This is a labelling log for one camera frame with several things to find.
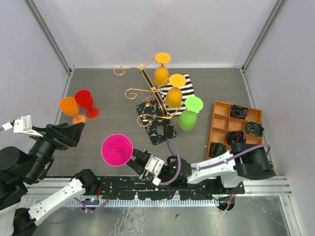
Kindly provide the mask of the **yellow wine glass cluster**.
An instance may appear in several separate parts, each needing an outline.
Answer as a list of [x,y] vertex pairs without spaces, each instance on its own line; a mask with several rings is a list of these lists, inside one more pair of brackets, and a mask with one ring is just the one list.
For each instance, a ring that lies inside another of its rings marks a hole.
[[159,67],[155,70],[154,83],[158,87],[162,87],[168,83],[169,71],[165,67],[165,64],[171,61],[171,56],[166,52],[160,52],[155,55],[155,60],[159,64]]

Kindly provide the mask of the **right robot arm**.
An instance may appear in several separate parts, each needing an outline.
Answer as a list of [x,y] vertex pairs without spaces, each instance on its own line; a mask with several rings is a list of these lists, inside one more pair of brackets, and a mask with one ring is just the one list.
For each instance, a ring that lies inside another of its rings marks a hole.
[[268,144],[236,143],[225,153],[205,161],[188,163],[179,153],[175,143],[167,141],[171,156],[166,161],[147,150],[134,149],[127,165],[140,179],[148,178],[156,187],[186,190],[206,180],[216,180],[216,188],[226,194],[245,179],[262,180],[275,173],[268,154]]

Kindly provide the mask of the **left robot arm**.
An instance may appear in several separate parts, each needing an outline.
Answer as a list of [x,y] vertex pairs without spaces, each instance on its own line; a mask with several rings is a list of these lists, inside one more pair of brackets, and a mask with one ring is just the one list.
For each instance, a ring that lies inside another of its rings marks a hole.
[[83,169],[63,189],[43,202],[19,208],[19,202],[28,192],[26,186],[39,183],[46,177],[56,150],[78,145],[85,124],[48,124],[39,128],[15,120],[6,126],[12,126],[15,133],[29,135],[35,143],[28,153],[13,146],[0,151],[0,234],[30,236],[48,216],[69,200],[96,193],[99,180],[92,170]]

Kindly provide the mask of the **gold wine glass rack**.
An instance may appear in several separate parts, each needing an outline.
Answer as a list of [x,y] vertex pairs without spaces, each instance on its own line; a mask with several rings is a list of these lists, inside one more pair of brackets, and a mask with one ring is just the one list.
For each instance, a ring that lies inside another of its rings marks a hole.
[[151,143],[156,146],[166,142],[168,139],[175,138],[177,132],[170,121],[174,116],[169,114],[166,107],[166,100],[162,98],[160,93],[160,89],[164,87],[164,84],[167,84],[169,78],[166,77],[159,86],[154,84],[146,71],[146,67],[150,63],[148,62],[146,65],[140,64],[137,67],[117,66],[114,69],[114,74],[123,76],[127,69],[135,69],[140,71],[140,74],[146,81],[148,89],[128,88],[125,91],[125,98],[134,100],[137,98],[138,92],[148,93],[148,96],[142,100],[142,103],[136,105],[138,113],[136,122],[139,127],[146,130]]

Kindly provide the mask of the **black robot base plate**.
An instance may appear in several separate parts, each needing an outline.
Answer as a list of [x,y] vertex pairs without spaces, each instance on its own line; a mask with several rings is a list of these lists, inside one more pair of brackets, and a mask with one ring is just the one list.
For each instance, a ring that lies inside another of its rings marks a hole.
[[96,195],[100,192],[102,199],[111,200],[140,200],[152,201],[172,199],[176,193],[180,200],[211,200],[214,195],[244,194],[244,185],[239,183],[236,187],[224,188],[221,179],[206,179],[198,184],[187,184],[183,181],[171,185],[155,186],[148,179],[139,179],[135,176],[103,176],[99,178],[98,185],[87,190],[84,195]]

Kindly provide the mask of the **pink plastic wine glass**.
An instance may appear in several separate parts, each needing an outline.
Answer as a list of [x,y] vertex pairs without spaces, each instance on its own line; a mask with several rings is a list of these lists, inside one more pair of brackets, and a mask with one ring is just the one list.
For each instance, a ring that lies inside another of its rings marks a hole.
[[101,146],[101,156],[110,166],[125,165],[132,157],[133,145],[123,134],[113,134],[107,137]]

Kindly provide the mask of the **green plastic wine glass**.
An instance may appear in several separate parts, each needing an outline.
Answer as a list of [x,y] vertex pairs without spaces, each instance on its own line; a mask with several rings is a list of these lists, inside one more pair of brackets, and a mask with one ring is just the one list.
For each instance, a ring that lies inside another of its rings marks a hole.
[[178,125],[184,131],[191,131],[197,123],[197,113],[203,109],[203,101],[197,96],[190,96],[184,103],[186,109],[181,113]]

